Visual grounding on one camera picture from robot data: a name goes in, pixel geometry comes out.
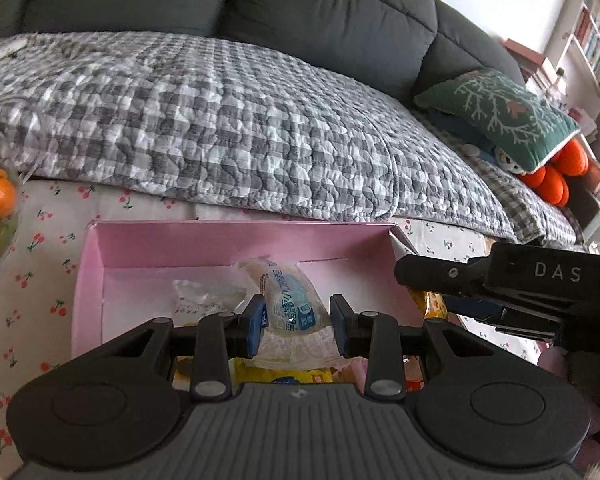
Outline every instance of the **cherry print tablecloth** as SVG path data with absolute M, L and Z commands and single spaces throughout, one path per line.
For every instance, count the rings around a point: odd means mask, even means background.
M 30 181 L 18 238 L 0 266 L 0 474 L 9 475 L 20 459 L 4 414 L 24 383 L 70 358 L 70 327 L 75 277 L 87 227 L 103 219 L 263 220 L 279 215 L 177 202 L 109 186 Z M 475 232 L 425 222 L 394 219 L 421 254 L 465 262 L 486 254 L 487 241 Z M 472 320 L 479 333 L 503 348 L 536 362 L 532 342 L 497 334 Z

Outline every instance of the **checkered blanket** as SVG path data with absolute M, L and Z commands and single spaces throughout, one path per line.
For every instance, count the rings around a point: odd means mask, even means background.
M 462 142 L 457 137 L 439 130 L 422 112 L 415 110 L 413 113 L 437 138 L 460 153 L 487 183 L 507 212 L 520 243 L 535 241 L 558 248 L 584 243 L 582 229 L 568 209 L 558 209 L 544 202 L 515 175 L 480 158 L 464 156 L 460 150 Z
M 19 169 L 315 219 L 397 214 L 515 240 L 481 180 L 398 101 L 259 46 L 152 32 L 27 34 L 0 61 Z

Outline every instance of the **sofa armrest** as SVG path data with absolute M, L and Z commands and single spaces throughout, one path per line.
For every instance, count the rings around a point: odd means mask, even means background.
M 567 207 L 580 223 L 584 240 L 587 242 L 600 227 L 600 200 L 587 189 L 581 178 L 566 177 L 569 184 Z

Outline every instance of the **orange plush toy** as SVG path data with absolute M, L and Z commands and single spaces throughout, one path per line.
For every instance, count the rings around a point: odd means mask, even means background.
M 545 202 L 565 207 L 569 201 L 569 187 L 563 175 L 582 176 L 588 170 L 587 153 L 577 140 L 571 139 L 545 166 L 518 177 Z

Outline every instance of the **pink box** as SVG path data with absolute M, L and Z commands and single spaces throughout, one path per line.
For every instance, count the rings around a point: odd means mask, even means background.
M 402 325 L 422 314 L 394 279 L 394 224 L 336 222 L 98 222 L 88 229 L 74 298 L 72 357 L 159 316 L 170 317 L 173 280 L 248 286 L 236 262 L 298 262 L 328 308 L 343 294 L 356 312 L 376 310 Z

